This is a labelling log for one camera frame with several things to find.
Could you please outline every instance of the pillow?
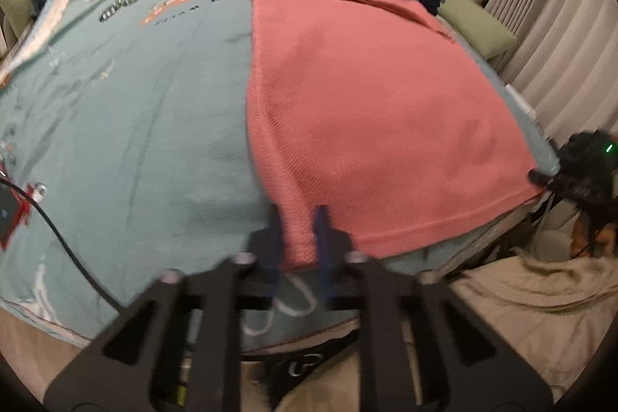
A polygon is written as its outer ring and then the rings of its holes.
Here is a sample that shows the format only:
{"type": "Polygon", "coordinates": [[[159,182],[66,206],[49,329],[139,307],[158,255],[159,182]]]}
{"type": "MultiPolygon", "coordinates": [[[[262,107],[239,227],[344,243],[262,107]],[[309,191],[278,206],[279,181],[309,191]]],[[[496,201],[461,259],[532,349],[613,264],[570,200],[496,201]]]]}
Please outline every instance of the pillow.
{"type": "Polygon", "coordinates": [[[15,35],[20,37],[32,21],[32,2],[30,0],[0,0],[0,8],[15,35]]]}
{"type": "Polygon", "coordinates": [[[439,12],[484,59],[500,55],[517,43],[504,25],[471,0],[446,0],[439,12]]]}

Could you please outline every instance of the black cable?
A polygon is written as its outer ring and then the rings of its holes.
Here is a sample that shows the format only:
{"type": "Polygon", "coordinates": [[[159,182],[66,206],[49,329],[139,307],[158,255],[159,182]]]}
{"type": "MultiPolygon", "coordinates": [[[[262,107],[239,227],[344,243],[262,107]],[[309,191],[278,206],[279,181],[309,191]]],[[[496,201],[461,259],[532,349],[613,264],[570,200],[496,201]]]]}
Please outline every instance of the black cable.
{"type": "Polygon", "coordinates": [[[122,312],[124,310],[124,307],[122,306],[122,304],[119,303],[119,301],[116,300],[112,294],[110,294],[107,290],[105,290],[105,288],[103,288],[101,284],[97,280],[95,280],[94,277],[88,272],[88,270],[83,266],[80,260],[73,253],[72,249],[69,247],[67,242],[64,241],[64,238],[61,235],[58,228],[54,225],[54,223],[47,216],[45,211],[39,206],[39,204],[34,199],[32,199],[32,196],[30,196],[30,194],[24,191],[21,187],[13,184],[13,182],[8,181],[2,176],[0,176],[0,185],[4,185],[10,189],[13,189],[16,193],[18,193],[26,201],[28,201],[31,205],[33,205],[34,208],[36,208],[36,211],[39,212],[39,214],[42,216],[45,222],[47,222],[47,225],[49,225],[49,228],[56,235],[56,238],[58,239],[58,241],[60,241],[60,245],[62,245],[62,247],[64,248],[64,251],[69,256],[69,259],[71,259],[73,264],[75,264],[75,267],[79,270],[81,275],[86,279],[88,283],[90,283],[92,288],[95,289],[95,291],[103,298],[104,301],[107,302],[107,304],[112,306],[116,311],[122,312]]]}

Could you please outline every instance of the green cushion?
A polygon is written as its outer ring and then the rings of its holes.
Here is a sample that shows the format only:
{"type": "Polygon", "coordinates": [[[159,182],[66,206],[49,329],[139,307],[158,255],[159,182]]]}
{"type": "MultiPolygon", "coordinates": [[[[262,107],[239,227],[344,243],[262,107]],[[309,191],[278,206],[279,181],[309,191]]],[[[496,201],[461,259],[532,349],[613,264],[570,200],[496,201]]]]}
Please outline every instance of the green cushion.
{"type": "Polygon", "coordinates": [[[440,6],[440,15],[484,59],[500,55],[517,43],[504,25],[471,0],[446,0],[440,6]]]}
{"type": "Polygon", "coordinates": [[[0,0],[0,8],[15,35],[20,37],[32,19],[32,2],[30,0],[0,0]]]}

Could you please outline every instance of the red fabric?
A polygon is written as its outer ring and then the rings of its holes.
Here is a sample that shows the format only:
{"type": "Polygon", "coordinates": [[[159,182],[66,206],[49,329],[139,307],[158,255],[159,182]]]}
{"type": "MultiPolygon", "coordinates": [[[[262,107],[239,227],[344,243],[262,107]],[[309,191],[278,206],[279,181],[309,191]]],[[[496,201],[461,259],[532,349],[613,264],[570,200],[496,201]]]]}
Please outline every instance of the red fabric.
{"type": "Polygon", "coordinates": [[[506,104],[421,4],[251,1],[248,138],[290,266],[316,258],[320,204],[359,249],[385,257],[538,194],[506,104]]]}

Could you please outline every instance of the beige garment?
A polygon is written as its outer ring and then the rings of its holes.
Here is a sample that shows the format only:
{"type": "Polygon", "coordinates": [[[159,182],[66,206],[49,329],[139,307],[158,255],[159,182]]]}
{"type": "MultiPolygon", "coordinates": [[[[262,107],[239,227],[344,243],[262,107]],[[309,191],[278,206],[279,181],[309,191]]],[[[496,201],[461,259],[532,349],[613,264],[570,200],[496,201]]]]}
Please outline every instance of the beige garment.
{"type": "MultiPolygon", "coordinates": [[[[618,259],[541,263],[525,255],[468,271],[453,290],[492,325],[560,397],[594,355],[618,310],[618,259]]],[[[340,337],[336,327],[332,337],[340,337]]],[[[413,353],[412,337],[404,335],[413,353]]],[[[0,310],[0,352],[39,400],[79,349],[0,310]]],[[[415,360],[410,365],[415,382],[415,360]]],[[[355,348],[323,364],[276,412],[357,412],[355,348]]],[[[269,412],[259,363],[242,365],[243,412],[269,412]]]]}

